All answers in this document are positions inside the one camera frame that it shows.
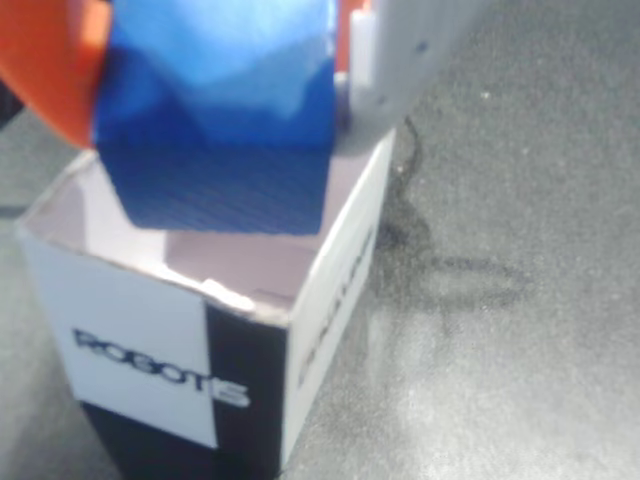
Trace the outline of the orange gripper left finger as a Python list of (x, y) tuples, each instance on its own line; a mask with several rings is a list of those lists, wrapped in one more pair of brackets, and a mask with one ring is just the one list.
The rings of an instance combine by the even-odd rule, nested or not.
[(91, 148), (109, 1), (3, 0), (1, 81), (66, 142)]

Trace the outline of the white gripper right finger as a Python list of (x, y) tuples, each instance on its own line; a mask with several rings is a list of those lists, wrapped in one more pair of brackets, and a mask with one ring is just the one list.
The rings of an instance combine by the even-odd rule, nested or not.
[(340, 1), (338, 155), (360, 155), (402, 120), (486, 1)]

